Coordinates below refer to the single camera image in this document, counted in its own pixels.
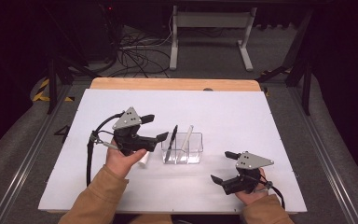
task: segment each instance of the tan sleeve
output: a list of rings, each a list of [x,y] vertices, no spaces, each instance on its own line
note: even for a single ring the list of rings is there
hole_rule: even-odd
[[[248,224],[286,224],[294,223],[281,207],[277,196],[271,194],[245,206],[242,214]]]
[[[128,182],[127,179],[116,176],[104,165],[59,223],[110,223]]]

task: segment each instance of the gray carpet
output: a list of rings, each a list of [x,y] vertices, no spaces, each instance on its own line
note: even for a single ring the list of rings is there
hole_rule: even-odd
[[[251,32],[247,49],[255,70],[246,72],[240,52],[236,47],[236,40],[238,36],[241,36],[241,30],[226,30],[216,38],[195,32],[184,32],[179,38],[177,70],[167,71],[167,74],[171,78],[254,79],[259,77],[261,71],[281,65],[295,33],[293,28],[285,30],[268,28],[265,31],[254,29]],[[156,49],[170,53],[169,44],[156,47]],[[163,66],[169,63],[166,57],[159,54],[148,54],[148,57]],[[107,76],[120,68],[119,64],[115,64],[103,75]],[[296,101],[282,82],[285,77],[286,75],[278,75],[269,82],[263,83],[262,86],[268,87],[268,103],[290,162],[298,174],[298,184],[309,210],[307,213],[292,215],[292,219],[295,223],[348,223],[337,195],[333,191],[331,180],[326,175],[317,150],[312,144],[310,131],[301,113],[296,109]],[[76,77],[67,94],[67,96],[75,97],[75,100],[62,103],[48,129],[39,154],[32,164],[32,169],[27,174],[16,200],[9,207],[3,223],[58,222],[62,214],[41,212],[37,210],[37,206],[62,147],[62,136],[54,135],[54,133],[65,125],[71,125],[82,94],[89,86],[88,77]],[[23,158],[33,145],[47,111],[48,102],[34,102],[33,107],[12,126],[0,141],[0,202],[13,176],[21,166]],[[328,115],[315,79],[312,80],[310,113],[310,118],[358,212],[358,168]],[[208,218],[203,221],[200,218],[202,217],[198,217],[197,223],[211,223],[207,221]],[[227,223],[231,219],[227,217],[225,221],[224,217],[219,217],[216,220],[220,220],[220,223]]]

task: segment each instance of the acrylic box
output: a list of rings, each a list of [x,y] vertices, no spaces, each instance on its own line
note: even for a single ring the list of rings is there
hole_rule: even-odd
[[[161,142],[162,162],[165,164],[197,164],[200,163],[203,145],[202,133],[192,133],[186,144],[186,133],[177,133],[169,148],[172,133]]]

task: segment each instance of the white board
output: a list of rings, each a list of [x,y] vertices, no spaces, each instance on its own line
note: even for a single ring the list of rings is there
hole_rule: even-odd
[[[155,137],[172,132],[186,133],[194,125],[202,133],[200,164],[163,164],[156,147],[146,167],[134,165],[117,212],[121,213],[202,213],[237,214],[243,204],[235,195],[226,195],[211,175],[223,180],[235,177],[236,161],[225,151],[249,151],[274,160],[265,167],[267,179],[281,191],[288,212],[306,212],[301,191],[287,158],[269,105],[262,91],[115,91],[86,90],[71,130],[62,147],[40,210],[67,211],[86,187],[87,143],[90,133],[107,118],[133,106],[139,116],[155,115],[138,134]],[[103,130],[112,132],[117,120]],[[112,136],[100,134],[109,142]],[[103,166],[106,147],[94,148],[91,177]]]

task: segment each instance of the black metal stand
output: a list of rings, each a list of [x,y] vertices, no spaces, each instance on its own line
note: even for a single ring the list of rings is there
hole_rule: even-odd
[[[307,115],[310,114],[309,111],[309,101],[310,101],[310,63],[308,58],[311,58],[312,55],[307,55],[306,60],[300,60],[298,57],[298,53],[302,47],[302,40],[304,38],[305,33],[307,32],[308,25],[310,24],[310,18],[312,16],[313,9],[310,8],[307,11],[307,14],[303,21],[301,22],[295,39],[292,42],[292,45],[290,46],[289,51],[286,54],[286,57],[284,58],[282,66],[274,69],[273,71],[265,71],[265,75],[262,77],[259,77],[256,79],[257,82],[262,83],[267,80],[269,80],[272,77],[275,77],[279,75],[280,73],[283,73],[288,68],[292,67],[292,70],[289,73],[289,76],[285,80],[285,83],[288,87],[294,87],[298,81],[304,76],[304,87],[303,87],[303,94],[302,94],[302,106]]]
[[[67,59],[65,57],[59,56],[56,59],[50,59],[50,61],[48,62],[48,79],[49,79],[48,89],[49,89],[49,97],[50,97],[48,114],[50,114],[54,109],[54,107],[57,105],[56,75],[59,77],[62,85],[72,85],[74,79],[68,69],[69,66],[74,67],[78,71],[82,72],[83,74],[91,78],[100,77],[99,75],[91,72],[89,69],[85,68],[84,66],[81,66],[78,63],[70,59]]]

